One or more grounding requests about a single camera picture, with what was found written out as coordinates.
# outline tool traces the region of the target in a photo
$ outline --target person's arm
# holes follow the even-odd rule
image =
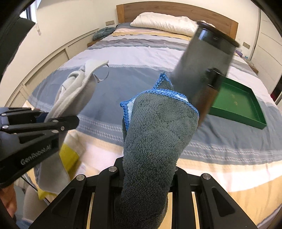
[[[10,216],[14,217],[14,214],[17,210],[17,200],[14,184],[11,184],[6,188],[0,189],[0,199]]]

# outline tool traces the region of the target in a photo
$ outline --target wooden headboard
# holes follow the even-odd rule
[[[213,24],[217,29],[236,38],[238,22],[221,14],[198,7],[176,2],[147,1],[121,4],[116,6],[118,22],[132,22],[143,12],[169,14],[176,17],[186,16],[193,21],[203,20]]]

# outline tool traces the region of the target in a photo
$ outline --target pillow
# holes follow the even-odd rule
[[[134,27],[160,29],[167,32],[183,34],[189,37],[192,37],[198,28],[197,22],[192,21],[188,17],[175,17],[172,15],[153,12],[144,12],[139,14],[134,21],[130,23],[130,25]]]

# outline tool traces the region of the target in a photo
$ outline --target striped bedspread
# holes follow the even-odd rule
[[[77,174],[96,175],[122,156],[121,101],[152,88],[172,72],[191,38],[121,24],[116,31],[73,57],[34,90],[29,103],[49,111],[59,86],[90,58],[109,60],[95,74],[108,78],[79,115],[76,130],[86,152]],[[252,88],[267,127],[256,129],[207,115],[177,165],[187,173],[210,173],[259,228],[267,228],[282,203],[282,116],[250,67],[234,56],[228,78]]]

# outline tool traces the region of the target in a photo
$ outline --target wall outlet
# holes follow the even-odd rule
[[[251,46],[250,46],[249,44],[247,44],[246,42],[243,43],[243,46],[246,47],[247,49],[250,49],[250,47],[251,47]]]
[[[106,25],[114,25],[114,20],[112,20],[112,21],[106,21]]]

